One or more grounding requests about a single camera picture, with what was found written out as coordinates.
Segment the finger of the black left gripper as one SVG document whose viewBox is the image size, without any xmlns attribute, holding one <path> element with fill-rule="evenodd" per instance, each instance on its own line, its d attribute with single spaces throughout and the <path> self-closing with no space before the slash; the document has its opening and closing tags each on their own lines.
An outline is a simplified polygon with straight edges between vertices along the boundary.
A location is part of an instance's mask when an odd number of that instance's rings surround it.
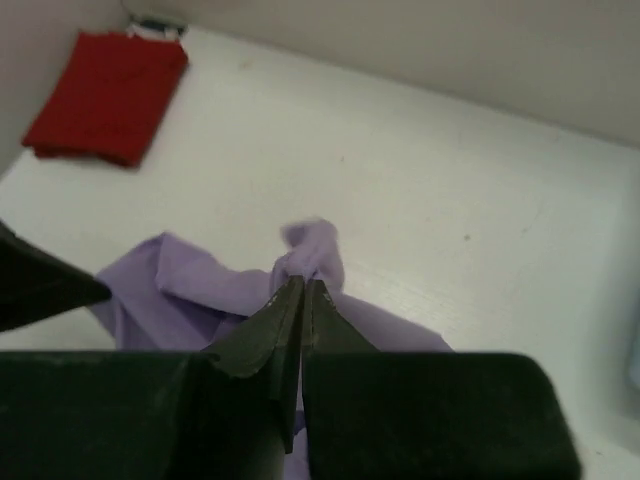
<svg viewBox="0 0 640 480">
<path fill-rule="evenodd" d="M 6 224 L 1 225 L 3 332 L 110 298 L 110 289 L 94 276 L 31 245 Z"/>
</svg>

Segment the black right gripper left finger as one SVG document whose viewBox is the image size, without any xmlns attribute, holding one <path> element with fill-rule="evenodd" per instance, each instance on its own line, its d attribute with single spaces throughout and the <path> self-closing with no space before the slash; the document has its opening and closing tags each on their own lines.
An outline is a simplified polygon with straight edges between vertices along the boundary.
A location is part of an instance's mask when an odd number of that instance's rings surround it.
<svg viewBox="0 0 640 480">
<path fill-rule="evenodd" d="M 2 477 L 280 478 L 303 297 L 303 279 L 289 279 L 200 352 L 4 352 Z"/>
</svg>

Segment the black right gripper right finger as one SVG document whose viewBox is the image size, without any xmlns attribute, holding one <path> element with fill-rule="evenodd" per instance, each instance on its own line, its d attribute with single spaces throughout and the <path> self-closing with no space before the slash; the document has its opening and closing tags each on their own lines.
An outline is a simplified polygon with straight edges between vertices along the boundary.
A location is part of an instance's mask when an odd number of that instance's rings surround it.
<svg viewBox="0 0 640 480">
<path fill-rule="evenodd" d="M 314 479 L 578 479 L 554 387 L 512 353 L 383 352 L 318 280 L 305 289 L 302 392 Z"/>
</svg>

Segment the lilac t shirt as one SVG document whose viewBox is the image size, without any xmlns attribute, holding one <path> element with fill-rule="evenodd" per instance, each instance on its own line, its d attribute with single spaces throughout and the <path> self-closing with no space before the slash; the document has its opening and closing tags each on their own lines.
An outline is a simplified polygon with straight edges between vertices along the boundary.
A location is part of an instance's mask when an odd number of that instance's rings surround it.
<svg viewBox="0 0 640 480">
<path fill-rule="evenodd" d="M 302 392 L 305 289 L 325 284 L 337 311 L 383 352 L 448 353 L 443 338 L 375 305 L 347 295 L 334 226 L 324 220 L 284 227 L 287 252 L 270 271 L 233 271 L 211 254 L 164 233 L 136 246 L 99 275 L 112 296 L 93 312 L 121 350 L 203 351 L 261 310 L 298 276 L 304 282 L 293 448 L 278 479 L 314 479 Z"/>
</svg>

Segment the red t shirt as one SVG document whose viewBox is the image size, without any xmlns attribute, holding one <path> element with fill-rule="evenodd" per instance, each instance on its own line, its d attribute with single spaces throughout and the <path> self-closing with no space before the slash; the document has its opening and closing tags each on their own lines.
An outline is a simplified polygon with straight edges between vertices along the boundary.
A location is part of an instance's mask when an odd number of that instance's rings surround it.
<svg viewBox="0 0 640 480">
<path fill-rule="evenodd" d="M 22 146 L 41 159 L 90 157 L 137 168 L 187 65 L 177 41 L 81 32 Z"/>
</svg>

